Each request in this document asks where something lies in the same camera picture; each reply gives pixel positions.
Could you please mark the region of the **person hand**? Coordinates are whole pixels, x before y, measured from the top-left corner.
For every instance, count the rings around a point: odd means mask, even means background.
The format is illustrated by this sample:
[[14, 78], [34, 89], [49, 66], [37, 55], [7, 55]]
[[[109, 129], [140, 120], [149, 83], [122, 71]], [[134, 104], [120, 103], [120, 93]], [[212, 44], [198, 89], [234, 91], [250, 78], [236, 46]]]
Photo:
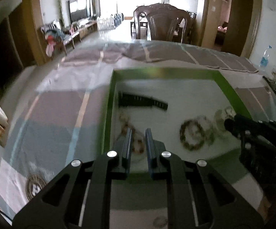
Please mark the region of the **person hand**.
[[271, 203], [267, 200], [265, 196], [263, 196], [258, 206], [257, 212], [262, 216], [264, 221], [267, 220], [268, 210], [270, 206], [271, 206]]

